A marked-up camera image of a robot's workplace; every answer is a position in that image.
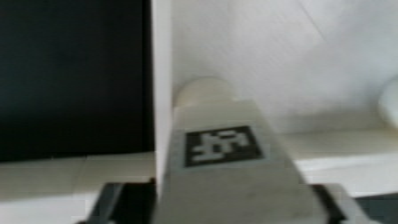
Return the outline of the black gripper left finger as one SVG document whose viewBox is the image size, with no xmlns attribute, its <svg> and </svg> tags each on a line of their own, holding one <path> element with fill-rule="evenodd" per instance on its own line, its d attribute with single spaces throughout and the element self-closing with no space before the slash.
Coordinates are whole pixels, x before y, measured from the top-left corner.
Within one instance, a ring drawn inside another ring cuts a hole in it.
<svg viewBox="0 0 398 224">
<path fill-rule="evenodd" d="M 145 182 L 108 182 L 88 216 L 78 224 L 150 224 L 154 203 L 154 179 Z"/>
</svg>

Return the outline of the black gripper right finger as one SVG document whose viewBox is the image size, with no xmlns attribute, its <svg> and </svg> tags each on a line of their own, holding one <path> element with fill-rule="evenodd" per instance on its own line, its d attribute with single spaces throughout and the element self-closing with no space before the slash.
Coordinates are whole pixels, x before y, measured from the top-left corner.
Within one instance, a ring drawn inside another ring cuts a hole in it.
<svg viewBox="0 0 398 224">
<path fill-rule="evenodd" d="M 317 210 L 310 224 L 367 224 L 367 215 L 339 184 L 312 184 Z"/>
</svg>

